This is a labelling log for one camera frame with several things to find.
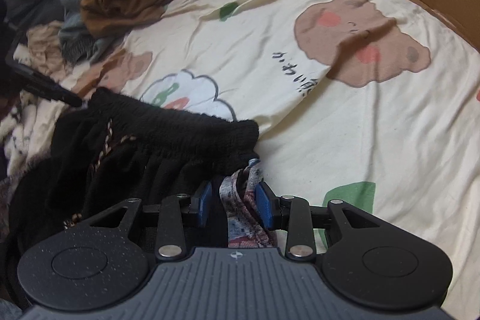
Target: red cheek spot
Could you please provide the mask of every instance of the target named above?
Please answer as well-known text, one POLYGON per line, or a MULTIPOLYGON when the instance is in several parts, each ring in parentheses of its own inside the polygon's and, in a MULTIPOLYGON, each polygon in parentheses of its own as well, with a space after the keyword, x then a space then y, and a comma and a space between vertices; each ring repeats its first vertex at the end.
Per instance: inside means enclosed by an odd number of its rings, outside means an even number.
POLYGON ((168 105, 165 105, 164 109, 175 109, 175 110, 182 110, 185 106, 187 106, 190 100, 187 97, 178 98, 173 102, 170 102, 168 105))
POLYGON ((338 14, 332 13, 331 11, 325 11, 318 18, 317 24, 331 28, 333 26, 337 26, 341 21, 342 19, 338 14))
POLYGON ((381 60, 380 51, 375 45, 367 45, 359 49, 355 56, 364 64, 377 63, 381 60))

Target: white cloud print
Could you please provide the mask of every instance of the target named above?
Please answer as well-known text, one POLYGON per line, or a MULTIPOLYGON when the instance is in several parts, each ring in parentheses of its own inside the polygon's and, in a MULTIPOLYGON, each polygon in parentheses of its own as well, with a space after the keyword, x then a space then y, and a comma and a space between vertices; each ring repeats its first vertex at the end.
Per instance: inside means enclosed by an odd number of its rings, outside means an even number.
POLYGON ((140 100, 164 109, 187 110, 228 121, 236 120, 231 106, 218 98, 215 81, 206 75, 195 77, 187 70, 153 82, 140 100))

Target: screw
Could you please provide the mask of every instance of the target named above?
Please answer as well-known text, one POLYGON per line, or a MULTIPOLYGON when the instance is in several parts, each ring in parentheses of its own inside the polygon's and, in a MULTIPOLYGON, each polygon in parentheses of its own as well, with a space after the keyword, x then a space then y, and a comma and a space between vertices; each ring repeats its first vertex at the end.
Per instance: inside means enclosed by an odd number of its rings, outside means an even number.
POLYGON ((173 244, 168 244, 158 249, 158 253, 165 258, 176 257, 182 253, 181 251, 182 249, 179 246, 175 246, 173 244))
POLYGON ((293 246, 290 248, 290 253, 296 258, 306 258, 313 254, 314 250, 309 246, 304 246, 303 244, 293 246))

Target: ridged gray surface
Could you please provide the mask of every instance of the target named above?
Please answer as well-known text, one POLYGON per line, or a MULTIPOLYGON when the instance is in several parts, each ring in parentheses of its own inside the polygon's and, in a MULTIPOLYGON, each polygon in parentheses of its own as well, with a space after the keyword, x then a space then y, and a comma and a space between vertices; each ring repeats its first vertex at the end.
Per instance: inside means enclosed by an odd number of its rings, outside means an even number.
POLYGON ((451 320, 439 309, 416 314, 368 312, 332 293, 310 264, 276 248, 198 248, 161 264, 135 297, 93 313, 33 307, 22 320, 451 320))

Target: red shape print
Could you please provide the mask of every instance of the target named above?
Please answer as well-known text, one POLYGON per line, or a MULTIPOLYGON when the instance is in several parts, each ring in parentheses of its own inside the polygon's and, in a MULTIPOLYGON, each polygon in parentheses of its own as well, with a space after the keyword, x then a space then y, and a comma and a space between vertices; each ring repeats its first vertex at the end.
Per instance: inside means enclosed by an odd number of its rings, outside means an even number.
POLYGON ((355 56, 364 64, 380 61, 380 51, 376 45, 367 45, 366 47, 359 49, 355 53, 355 56))
POLYGON ((337 26, 342 21, 342 18, 338 14, 332 13, 330 11, 324 11, 322 15, 318 18, 317 24, 325 26, 327 28, 332 28, 337 26))
POLYGON ((165 105, 164 109, 182 110, 185 106, 187 106, 188 102, 190 102, 190 100, 187 97, 178 98, 177 100, 165 105))

